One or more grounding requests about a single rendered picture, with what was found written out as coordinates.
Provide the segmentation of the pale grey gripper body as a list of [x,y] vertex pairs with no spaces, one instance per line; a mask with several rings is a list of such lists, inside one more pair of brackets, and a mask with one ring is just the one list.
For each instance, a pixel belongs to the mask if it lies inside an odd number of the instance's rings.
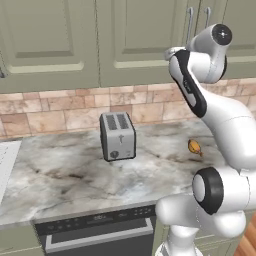
[[167,49],[164,53],[164,57],[166,61],[169,61],[171,58],[177,58],[176,53],[185,50],[185,47],[171,47]]

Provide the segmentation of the green cabinet door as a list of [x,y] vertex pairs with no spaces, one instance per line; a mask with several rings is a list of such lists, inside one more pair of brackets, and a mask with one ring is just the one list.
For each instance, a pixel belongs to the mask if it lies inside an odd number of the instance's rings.
[[164,52],[186,43],[200,0],[96,0],[103,87],[169,83]]
[[94,0],[0,0],[0,93],[98,85]]
[[256,0],[201,0],[196,32],[205,28],[204,9],[211,7],[209,24],[223,23],[232,31],[224,79],[256,77]]

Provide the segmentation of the raw orange chicken drumstick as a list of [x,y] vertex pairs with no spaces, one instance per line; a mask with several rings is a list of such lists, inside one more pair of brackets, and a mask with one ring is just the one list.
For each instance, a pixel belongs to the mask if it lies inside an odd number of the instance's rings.
[[199,154],[200,156],[203,156],[203,152],[201,150],[199,143],[194,139],[188,140],[188,149],[191,153]]

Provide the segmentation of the silver two-slot toaster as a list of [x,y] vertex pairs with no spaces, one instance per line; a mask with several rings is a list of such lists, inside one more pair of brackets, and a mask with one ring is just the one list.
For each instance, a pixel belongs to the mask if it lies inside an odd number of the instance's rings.
[[133,159],[136,157],[136,130],[127,112],[102,113],[100,139],[106,161]]

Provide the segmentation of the black dishwasher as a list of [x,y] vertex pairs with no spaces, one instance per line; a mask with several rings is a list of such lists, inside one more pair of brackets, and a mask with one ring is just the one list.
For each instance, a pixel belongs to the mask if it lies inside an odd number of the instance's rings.
[[[144,235],[118,241],[106,242],[75,249],[47,253],[46,236],[52,235],[52,242],[64,242],[89,236],[107,234],[143,227],[144,218],[150,218],[153,226],[151,235]],[[35,225],[46,256],[151,256],[156,224],[155,206],[124,209],[94,215],[73,217]]]

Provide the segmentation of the green base cupboard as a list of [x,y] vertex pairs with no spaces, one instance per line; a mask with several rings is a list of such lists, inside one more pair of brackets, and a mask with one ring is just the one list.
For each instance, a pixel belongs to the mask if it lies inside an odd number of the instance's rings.
[[45,256],[34,226],[0,225],[0,256]]
[[[168,232],[169,227],[156,220],[152,256],[155,256],[158,247],[166,240]],[[203,256],[234,256],[241,238],[242,235],[235,238],[220,238],[199,230],[194,243]]]

